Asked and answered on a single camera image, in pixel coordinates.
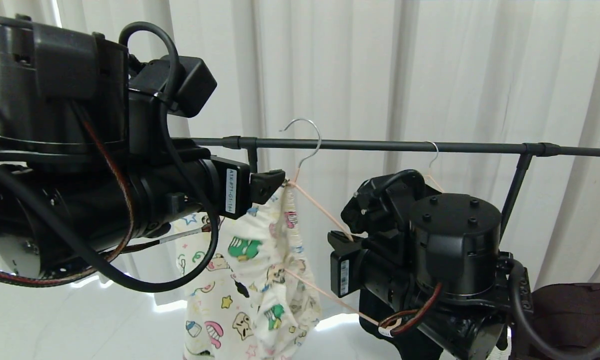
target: patterned garment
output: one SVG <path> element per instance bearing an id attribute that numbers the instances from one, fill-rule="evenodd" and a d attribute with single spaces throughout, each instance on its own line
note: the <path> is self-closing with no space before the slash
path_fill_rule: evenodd
<path id="1" fill-rule="evenodd" d="M 175 223 L 180 231 L 206 226 L 204 213 Z M 176 264 L 191 271 L 204 256 L 210 234 L 178 240 Z M 322 315 L 303 254 L 293 192 L 281 187 L 264 205 L 237 220 L 225 219 L 205 271 L 185 286 L 185 360 L 290 360 Z"/>

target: metal hanger hook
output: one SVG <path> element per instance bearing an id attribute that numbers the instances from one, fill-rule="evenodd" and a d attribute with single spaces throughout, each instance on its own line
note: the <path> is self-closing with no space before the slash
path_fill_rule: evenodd
<path id="1" fill-rule="evenodd" d="M 284 129 L 280 130 L 280 132 L 285 132 L 288 128 L 291 127 L 291 125 L 293 125 L 297 121 L 306 121 L 307 123 L 311 124 L 311 126 L 313 126 L 313 128 L 315 129 L 315 132 L 318 133 L 318 146 L 315 148 L 315 150 L 312 153 L 309 154 L 309 156 L 300 160 L 300 163 L 298 164 L 298 170 L 300 170 L 300 167 L 302 167 L 302 163 L 304 162 L 304 160 L 312 157 L 313 155 L 316 155 L 318 153 L 318 151 L 320 150 L 320 146 L 322 146 L 322 133 L 320 133 L 320 129 L 318 129 L 318 125 L 316 125 L 313 121 L 311 121 L 307 118 L 294 118 L 293 120 L 291 120 L 290 123 L 288 123 L 288 125 L 286 125 L 286 127 Z"/>
<path id="2" fill-rule="evenodd" d="M 435 157 L 433 158 L 433 160 L 431 160 L 431 162 L 428 164 L 428 168 L 430 169 L 431 166 L 433 165 L 433 162 L 435 160 L 437 160 L 437 157 L 440 155 L 440 149 L 437 148 L 437 144 L 431 141 L 427 141 L 428 143 L 430 143 L 431 145 L 435 146 Z"/>

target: clothes rack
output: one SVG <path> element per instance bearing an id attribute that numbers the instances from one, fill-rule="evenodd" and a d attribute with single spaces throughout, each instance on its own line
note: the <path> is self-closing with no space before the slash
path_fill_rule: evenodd
<path id="1" fill-rule="evenodd" d="M 315 139 L 274 139 L 253 136 L 227 136 L 227 137 L 194 137 L 200 146 L 222 146 L 232 150 L 247 150 L 249 167 L 252 172 L 258 171 L 258 149 L 314 149 L 317 146 Z M 506 200 L 502 207 L 502 222 L 500 226 L 500 237 L 504 234 L 506 224 L 513 211 L 515 200 L 522 188 L 524 176 L 529 169 L 533 157 L 555 157 L 556 155 L 572 155 L 575 157 L 600 157 L 600 148 L 559 146 L 553 143 L 461 143 L 461 142 L 435 142 L 433 144 L 425 141 L 375 141 L 375 140 L 336 140 L 323 139 L 321 150 L 361 150 L 361 151 L 413 151 L 441 153 L 468 153 L 468 154 L 517 154 L 519 155 L 517 166 L 511 185 L 506 194 Z"/>

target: screw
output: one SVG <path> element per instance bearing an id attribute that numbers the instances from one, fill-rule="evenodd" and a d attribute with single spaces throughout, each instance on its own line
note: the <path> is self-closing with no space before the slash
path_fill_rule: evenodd
<path id="1" fill-rule="evenodd" d="M 18 20 L 24 20 L 24 21 L 31 21 L 32 20 L 31 17 L 28 16 L 27 14 L 20 14 L 20 13 L 16 14 L 16 19 L 18 19 Z"/>

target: curtain fold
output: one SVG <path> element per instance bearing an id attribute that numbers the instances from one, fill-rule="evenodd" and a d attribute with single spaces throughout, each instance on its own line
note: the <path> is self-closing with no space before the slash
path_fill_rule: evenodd
<path id="1" fill-rule="evenodd" d="M 0 15 L 16 12 L 113 41 L 127 23 L 149 21 L 181 55 L 203 58 L 218 88 L 196 118 L 169 120 L 174 136 L 312 139 L 302 123 L 279 132 L 305 117 L 325 139 L 600 147 L 600 1 L 0 0 Z M 166 52 L 148 33 L 134 35 L 130 50 L 144 61 Z M 261 149 L 260 170 L 292 174 L 307 153 Z M 339 214 L 364 180 L 427 173 L 432 158 L 322 150 L 299 183 Z M 446 191 L 501 208 L 515 164 L 515 155 L 441 153 L 431 171 Z M 301 196 L 298 207 L 316 281 L 328 289 L 334 226 Z M 501 249 L 537 287 L 588 281 L 600 265 L 600 159 L 534 158 Z M 169 251 L 133 255 L 126 268 L 174 278 Z"/>

